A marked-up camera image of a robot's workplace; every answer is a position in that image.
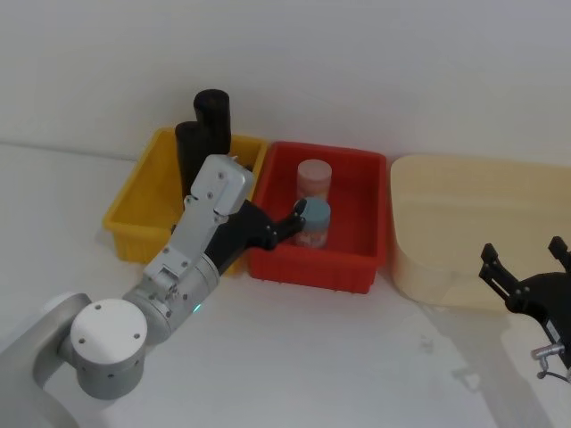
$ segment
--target blue lid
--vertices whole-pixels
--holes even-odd
[[[305,218],[305,232],[317,232],[329,227],[329,219],[331,219],[331,208],[329,204],[321,198],[305,198],[307,204],[302,212]]]

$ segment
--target white table surface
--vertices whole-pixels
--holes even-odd
[[[0,338],[62,292],[136,283],[142,267],[101,229],[132,167],[0,146]],[[421,307],[381,276],[352,295],[244,274],[148,355],[128,396],[89,398],[69,366],[46,389],[86,428],[568,427],[571,386],[536,379],[529,357],[546,343],[532,319]]]

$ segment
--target white lid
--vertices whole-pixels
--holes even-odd
[[[120,363],[145,346],[145,316],[126,300],[96,301],[75,317],[70,337],[83,359],[100,365]]]
[[[319,159],[307,159],[298,165],[297,174],[310,181],[330,180],[331,166]]]

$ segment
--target red plastic bin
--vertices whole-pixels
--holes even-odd
[[[354,149],[274,143],[253,199],[273,220],[291,212],[297,166],[306,159],[321,159],[333,170],[327,245],[313,249],[290,241],[270,252],[251,249],[250,275],[280,283],[366,293],[377,269],[385,263],[386,158]]]

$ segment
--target beige plastic bin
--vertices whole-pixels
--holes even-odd
[[[396,286],[424,303],[506,310],[478,278],[493,243],[518,279],[561,271],[547,246],[571,244],[571,168],[413,155],[391,168]]]

